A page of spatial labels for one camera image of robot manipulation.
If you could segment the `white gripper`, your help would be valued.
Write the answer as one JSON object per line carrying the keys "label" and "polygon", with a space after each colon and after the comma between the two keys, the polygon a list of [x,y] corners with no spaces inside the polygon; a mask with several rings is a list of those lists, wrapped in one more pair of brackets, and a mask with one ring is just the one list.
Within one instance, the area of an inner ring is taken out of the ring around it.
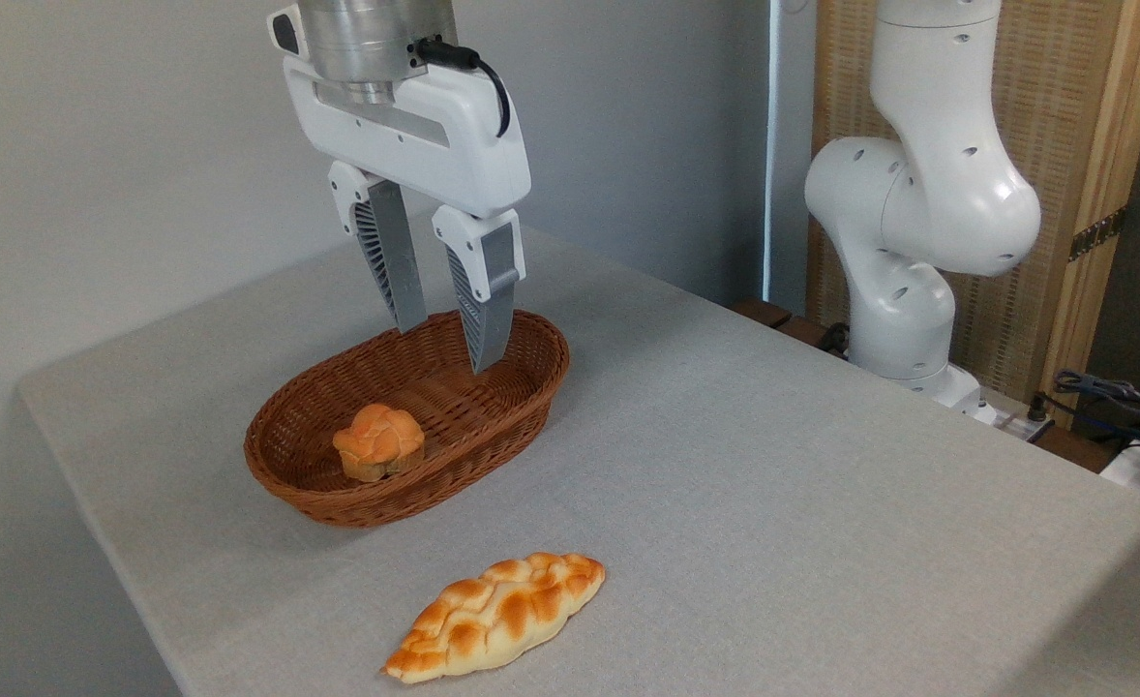
{"label": "white gripper", "polygon": [[507,133],[496,135],[495,86],[431,66],[399,83],[390,105],[353,105],[303,59],[288,54],[284,72],[306,136],[339,160],[328,181],[341,225],[363,248],[404,334],[427,321],[427,305],[399,185],[446,203],[432,222],[449,256],[473,374],[489,370],[507,348],[514,287],[526,277],[520,218],[511,208],[531,189],[520,123],[513,119]]}

